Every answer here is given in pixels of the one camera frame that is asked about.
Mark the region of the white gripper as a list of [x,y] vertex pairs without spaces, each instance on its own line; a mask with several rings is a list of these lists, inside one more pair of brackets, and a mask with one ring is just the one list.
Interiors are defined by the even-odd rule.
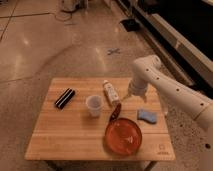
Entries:
[[[144,82],[136,82],[131,80],[128,86],[128,92],[134,96],[143,97],[147,92],[147,84]],[[126,94],[121,100],[124,101],[131,97],[130,94]]]

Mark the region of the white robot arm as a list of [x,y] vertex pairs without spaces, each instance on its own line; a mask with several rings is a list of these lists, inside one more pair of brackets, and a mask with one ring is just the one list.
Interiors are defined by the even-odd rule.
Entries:
[[148,85],[167,97],[205,131],[213,127],[213,100],[182,83],[171,79],[160,71],[161,60],[157,55],[137,58],[131,65],[132,78],[128,93],[145,96]]

